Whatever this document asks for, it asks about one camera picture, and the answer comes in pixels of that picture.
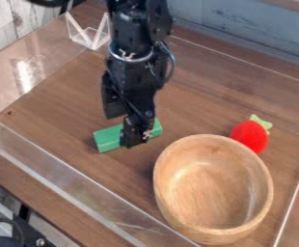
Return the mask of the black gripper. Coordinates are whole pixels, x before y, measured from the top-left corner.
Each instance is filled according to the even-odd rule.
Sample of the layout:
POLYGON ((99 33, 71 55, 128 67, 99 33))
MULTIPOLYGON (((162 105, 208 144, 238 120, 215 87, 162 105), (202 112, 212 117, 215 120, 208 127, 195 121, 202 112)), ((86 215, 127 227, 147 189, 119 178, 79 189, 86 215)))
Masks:
POLYGON ((112 56, 106 59, 102 76, 102 101, 107 119, 124 117, 120 144, 131 149, 147 143, 155 125, 155 94, 168 81, 168 55, 156 54, 142 63, 127 63, 112 56), (132 113, 140 114, 142 120, 132 113))

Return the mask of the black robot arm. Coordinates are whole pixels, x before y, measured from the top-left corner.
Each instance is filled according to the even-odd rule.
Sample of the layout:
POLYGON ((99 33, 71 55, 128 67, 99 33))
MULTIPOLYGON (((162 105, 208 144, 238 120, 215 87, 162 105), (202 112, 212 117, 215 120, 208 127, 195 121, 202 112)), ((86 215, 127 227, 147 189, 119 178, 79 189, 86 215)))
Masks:
POLYGON ((119 143, 146 143, 156 120, 155 95, 168 83, 175 58, 168 49, 172 16, 167 0, 107 0, 112 39, 102 76, 108 119, 122 117, 119 143))

